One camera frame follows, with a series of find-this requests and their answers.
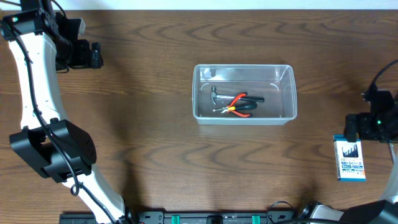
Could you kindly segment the blue white screwdriver set box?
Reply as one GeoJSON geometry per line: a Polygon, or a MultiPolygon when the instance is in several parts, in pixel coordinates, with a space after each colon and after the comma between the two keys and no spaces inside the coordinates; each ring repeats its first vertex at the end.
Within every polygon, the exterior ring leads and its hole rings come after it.
{"type": "Polygon", "coordinates": [[[333,136],[336,173],[339,182],[365,182],[361,141],[348,142],[342,134],[333,136]]]}

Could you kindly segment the yellow black screwdriver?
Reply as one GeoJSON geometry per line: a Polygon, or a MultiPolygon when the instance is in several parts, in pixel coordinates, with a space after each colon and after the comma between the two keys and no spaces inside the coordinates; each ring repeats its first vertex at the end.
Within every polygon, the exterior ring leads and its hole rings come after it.
{"type": "Polygon", "coordinates": [[[247,103],[245,105],[238,105],[238,106],[225,106],[218,109],[213,109],[213,112],[220,112],[226,113],[230,111],[240,111],[240,110],[254,110],[257,108],[256,103],[247,103]]]}

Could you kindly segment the small claw hammer black handle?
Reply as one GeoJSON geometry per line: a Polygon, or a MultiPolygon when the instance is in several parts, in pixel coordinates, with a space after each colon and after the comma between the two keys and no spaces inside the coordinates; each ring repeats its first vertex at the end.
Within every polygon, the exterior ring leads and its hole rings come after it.
{"type": "MultiPolygon", "coordinates": [[[[219,102],[226,103],[229,105],[234,98],[238,95],[221,95],[217,93],[217,88],[215,86],[211,87],[210,98],[211,102],[216,105],[219,102]]],[[[265,99],[263,97],[256,97],[256,96],[244,96],[239,101],[247,101],[247,102],[254,102],[254,103],[263,103],[265,99]]]]}

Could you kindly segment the red handled pliers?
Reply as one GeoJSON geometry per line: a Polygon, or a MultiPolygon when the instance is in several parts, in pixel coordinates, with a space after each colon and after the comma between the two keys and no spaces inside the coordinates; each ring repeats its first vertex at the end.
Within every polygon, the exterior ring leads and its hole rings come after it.
{"type": "MultiPolygon", "coordinates": [[[[234,98],[234,100],[228,105],[228,106],[238,106],[236,105],[236,103],[243,98],[244,96],[246,96],[246,93],[240,93],[238,96],[236,96],[234,98]]],[[[241,118],[250,118],[252,117],[251,113],[242,113],[243,110],[240,111],[230,111],[230,112],[226,112],[226,113],[234,113],[235,115],[241,117],[241,118]]]]}

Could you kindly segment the clear plastic container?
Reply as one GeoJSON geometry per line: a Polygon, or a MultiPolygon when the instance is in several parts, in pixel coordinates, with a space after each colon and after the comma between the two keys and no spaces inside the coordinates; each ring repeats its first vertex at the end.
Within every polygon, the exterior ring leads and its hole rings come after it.
{"type": "Polygon", "coordinates": [[[293,68],[290,65],[256,64],[201,64],[193,70],[192,81],[193,116],[198,124],[207,125],[284,125],[297,117],[297,90],[293,68]],[[221,95],[263,97],[265,102],[256,103],[250,118],[241,118],[234,113],[213,112],[213,109],[228,106],[211,102],[212,86],[221,95]]]}

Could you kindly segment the silver metal wrench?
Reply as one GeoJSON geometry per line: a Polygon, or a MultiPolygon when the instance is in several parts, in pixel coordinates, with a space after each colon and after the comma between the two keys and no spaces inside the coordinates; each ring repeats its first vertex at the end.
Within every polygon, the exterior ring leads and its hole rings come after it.
{"type": "Polygon", "coordinates": [[[394,164],[395,161],[396,161],[396,152],[395,152],[395,149],[394,149],[394,143],[390,141],[388,143],[388,146],[389,146],[389,152],[390,152],[390,155],[391,155],[391,160],[392,160],[392,163],[394,164]]]}

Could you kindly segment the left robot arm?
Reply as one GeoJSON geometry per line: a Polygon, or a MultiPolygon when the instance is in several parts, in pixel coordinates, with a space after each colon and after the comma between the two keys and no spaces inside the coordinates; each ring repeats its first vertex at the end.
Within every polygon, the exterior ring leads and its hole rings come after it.
{"type": "Polygon", "coordinates": [[[16,61],[22,96],[21,130],[13,151],[37,174],[70,189],[96,223],[136,223],[121,195],[96,166],[91,136],[67,116],[58,75],[103,66],[101,46],[83,38],[85,22],[54,11],[55,1],[19,1],[21,11],[1,20],[1,35],[16,61]]]}

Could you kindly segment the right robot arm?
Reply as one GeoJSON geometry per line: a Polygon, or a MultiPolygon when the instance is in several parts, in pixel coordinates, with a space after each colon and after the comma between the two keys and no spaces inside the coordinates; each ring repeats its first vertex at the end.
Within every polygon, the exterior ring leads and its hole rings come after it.
{"type": "Polygon", "coordinates": [[[370,112],[347,115],[344,134],[333,136],[337,178],[365,181],[361,142],[378,141],[388,145],[393,163],[386,189],[378,201],[345,211],[312,202],[299,215],[304,223],[397,223],[397,101],[387,90],[368,90],[363,98],[370,112]]]}

